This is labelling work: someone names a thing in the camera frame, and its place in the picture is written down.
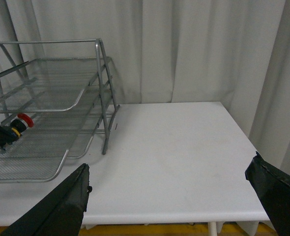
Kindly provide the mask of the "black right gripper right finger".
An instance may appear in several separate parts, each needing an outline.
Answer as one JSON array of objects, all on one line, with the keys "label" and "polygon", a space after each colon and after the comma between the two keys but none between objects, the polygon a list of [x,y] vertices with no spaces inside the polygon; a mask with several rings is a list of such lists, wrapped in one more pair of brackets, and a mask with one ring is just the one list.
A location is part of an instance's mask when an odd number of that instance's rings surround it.
[{"label": "black right gripper right finger", "polygon": [[275,231],[290,236],[290,175],[266,162],[257,152],[245,171]]}]

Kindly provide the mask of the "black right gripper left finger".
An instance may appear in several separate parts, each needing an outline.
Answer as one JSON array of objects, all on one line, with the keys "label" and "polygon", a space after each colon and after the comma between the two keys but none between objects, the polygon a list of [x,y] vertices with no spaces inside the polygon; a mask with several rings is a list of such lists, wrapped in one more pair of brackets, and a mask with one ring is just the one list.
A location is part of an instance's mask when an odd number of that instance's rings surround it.
[{"label": "black right gripper left finger", "polygon": [[77,236],[87,210],[89,165],[82,164],[1,236]]}]

